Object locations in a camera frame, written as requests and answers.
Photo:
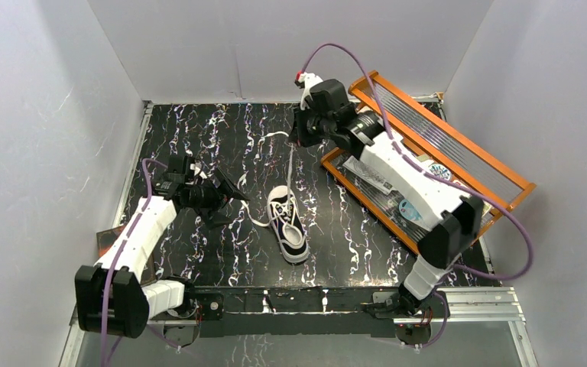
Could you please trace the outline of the black white sneaker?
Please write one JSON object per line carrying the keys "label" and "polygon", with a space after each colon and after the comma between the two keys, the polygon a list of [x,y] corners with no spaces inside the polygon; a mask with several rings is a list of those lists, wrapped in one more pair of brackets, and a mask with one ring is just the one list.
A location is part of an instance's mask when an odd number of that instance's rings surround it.
{"label": "black white sneaker", "polygon": [[296,197],[287,186],[275,187],[269,193],[267,214],[285,261],[292,265],[305,262],[310,253],[306,231],[300,220]]}

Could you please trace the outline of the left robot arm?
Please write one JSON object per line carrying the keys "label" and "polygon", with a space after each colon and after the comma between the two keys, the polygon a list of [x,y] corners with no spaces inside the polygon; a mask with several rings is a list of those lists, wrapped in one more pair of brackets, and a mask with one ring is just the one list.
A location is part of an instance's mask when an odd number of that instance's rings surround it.
{"label": "left robot arm", "polygon": [[190,155],[174,155],[159,178],[141,162],[147,193],[138,201],[128,224],[94,265],[75,275],[76,315],[85,332],[137,338],[153,317],[172,311],[179,318],[194,315],[198,299],[191,281],[170,276],[142,285],[141,278],[159,239],[182,209],[191,209],[210,229],[227,225],[222,209],[246,196],[223,172],[205,174]]}

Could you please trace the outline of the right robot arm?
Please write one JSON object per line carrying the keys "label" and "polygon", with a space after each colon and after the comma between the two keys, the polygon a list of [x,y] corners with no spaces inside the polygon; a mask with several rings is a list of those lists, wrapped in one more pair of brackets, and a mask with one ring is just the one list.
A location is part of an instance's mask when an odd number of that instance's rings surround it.
{"label": "right robot arm", "polygon": [[301,73],[295,83],[303,93],[294,110],[292,142],[307,148],[333,141],[419,213],[425,234],[417,243],[417,259],[399,294],[386,301],[386,308],[420,316],[430,306],[431,292],[478,236],[483,201],[458,184],[427,177],[426,168],[402,145],[401,135],[388,131],[378,113],[358,111],[338,80]]}

